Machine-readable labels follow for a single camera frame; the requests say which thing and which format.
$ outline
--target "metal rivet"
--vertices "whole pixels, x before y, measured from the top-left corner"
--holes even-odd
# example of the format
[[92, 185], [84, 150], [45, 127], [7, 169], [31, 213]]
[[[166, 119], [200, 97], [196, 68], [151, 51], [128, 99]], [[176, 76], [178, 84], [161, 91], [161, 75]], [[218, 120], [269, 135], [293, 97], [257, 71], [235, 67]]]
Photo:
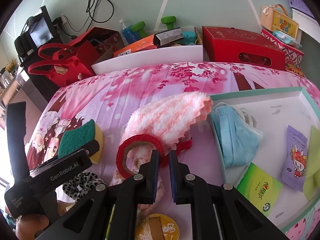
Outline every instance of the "metal rivet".
[[187, 174], [186, 175], [186, 180], [194, 180], [195, 178], [196, 178], [196, 176], [193, 175], [193, 174]]
[[96, 191], [103, 191], [106, 189], [106, 185], [104, 184], [99, 184], [96, 186]]
[[230, 183], [225, 183], [225, 184], [223, 184], [223, 188], [225, 190], [232, 190], [233, 186]]
[[143, 179], [143, 175], [142, 174], [136, 174], [133, 176], [134, 180], [142, 180]]

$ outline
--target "blue face mask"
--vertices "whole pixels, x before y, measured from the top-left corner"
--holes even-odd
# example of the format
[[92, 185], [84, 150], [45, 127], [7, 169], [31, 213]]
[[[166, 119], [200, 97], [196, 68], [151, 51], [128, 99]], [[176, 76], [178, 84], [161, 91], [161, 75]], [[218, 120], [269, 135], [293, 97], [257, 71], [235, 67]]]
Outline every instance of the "blue face mask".
[[247, 165], [256, 155], [263, 133], [244, 108], [219, 103], [212, 119], [220, 142], [225, 167]]

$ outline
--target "mint green box edge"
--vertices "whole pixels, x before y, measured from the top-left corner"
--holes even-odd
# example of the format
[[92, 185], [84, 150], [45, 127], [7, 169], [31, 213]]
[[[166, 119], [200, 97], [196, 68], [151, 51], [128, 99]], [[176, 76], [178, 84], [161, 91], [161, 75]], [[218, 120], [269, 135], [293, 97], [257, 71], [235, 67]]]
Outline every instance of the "mint green box edge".
[[[303, 87], [284, 87], [284, 88], [268, 88], [268, 89], [256, 89], [256, 90], [244, 90], [244, 91], [237, 91], [237, 92], [230, 92], [230, 93], [222, 93], [217, 95], [211, 95], [212, 101], [220, 101], [224, 99], [231, 99], [231, 98], [239, 98], [239, 97], [252, 97], [252, 96], [261, 96], [261, 95], [267, 95], [267, 94], [277, 94], [277, 93], [286, 93], [286, 92], [302, 92], [302, 94], [305, 96], [305, 98], [308, 100], [309, 104], [311, 105], [313, 111], [316, 113], [316, 116], [318, 117], [320, 121], [320, 110], [318, 109], [316, 103], [313, 101], [312, 97], [309, 95], [309, 93], [303, 88]], [[211, 114], [209, 114], [210, 118], [210, 124], [213, 129], [214, 138], [216, 141], [217, 146], [217, 152], [218, 152], [218, 158], [220, 161], [220, 170], [222, 173], [222, 179], [223, 183], [227, 182], [226, 178], [226, 168], [223, 163], [223, 157], [222, 157], [222, 151], [220, 142], [218, 140], [218, 136], [216, 133], [216, 129], [213, 124], [213, 120], [211, 117]], [[283, 228], [280, 228], [280, 230], [285, 233], [287, 232], [291, 227], [293, 227], [296, 223], [298, 223], [319, 201], [320, 199], [320, 193], [318, 196], [314, 199], [314, 201], [311, 203], [311, 205], [306, 208], [296, 219], [294, 219], [292, 222], [290, 222], [288, 225], [286, 225]]]

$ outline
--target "bedsheet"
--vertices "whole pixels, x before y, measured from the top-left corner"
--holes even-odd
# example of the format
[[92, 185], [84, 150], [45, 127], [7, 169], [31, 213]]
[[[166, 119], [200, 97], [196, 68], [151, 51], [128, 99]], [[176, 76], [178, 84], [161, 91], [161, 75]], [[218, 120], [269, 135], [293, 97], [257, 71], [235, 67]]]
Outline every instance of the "bedsheet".
[[[160, 98], [190, 91], [217, 94], [291, 86], [304, 87], [319, 107], [320, 91], [311, 81], [289, 72], [249, 64], [164, 64], [87, 78], [59, 89], [47, 105], [30, 141], [27, 153], [29, 168], [57, 155], [59, 142], [66, 130], [73, 130], [94, 119], [103, 131], [104, 142], [100, 163], [94, 164], [89, 170], [109, 184], [116, 170], [116, 153], [121, 135], [131, 114], [139, 107]], [[181, 153], [179, 161], [187, 164], [192, 173], [208, 183], [221, 185], [219, 160], [209, 122], [202, 121], [190, 131], [193, 146]], [[153, 212], [172, 217], [180, 227], [180, 239], [192, 239], [190, 207], [177, 206], [172, 202], [169, 169], [164, 167], [159, 172], [166, 194]], [[57, 197], [64, 201], [71, 200], [61, 187], [57, 189]], [[308, 228], [305, 237], [320, 220], [320, 203], [316, 204], [312, 214], [312, 228]], [[298, 234], [296, 228], [293, 229], [287, 234], [292, 233], [295, 238], [291, 239], [300, 239], [301, 232]]]

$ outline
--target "green dumbbell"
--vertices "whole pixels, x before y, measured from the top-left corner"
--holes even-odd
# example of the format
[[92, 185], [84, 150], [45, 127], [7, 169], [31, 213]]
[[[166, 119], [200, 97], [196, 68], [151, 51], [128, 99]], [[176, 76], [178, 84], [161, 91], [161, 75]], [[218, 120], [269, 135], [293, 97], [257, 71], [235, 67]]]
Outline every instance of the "green dumbbell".
[[167, 17], [163, 17], [161, 18], [161, 23], [167, 25], [167, 29], [173, 29], [173, 23], [175, 23], [177, 21], [175, 16], [167, 16]]
[[146, 23], [144, 21], [138, 22], [131, 26], [131, 30], [133, 32], [138, 32], [140, 37], [143, 39], [148, 36], [146, 31], [143, 29], [146, 26]]

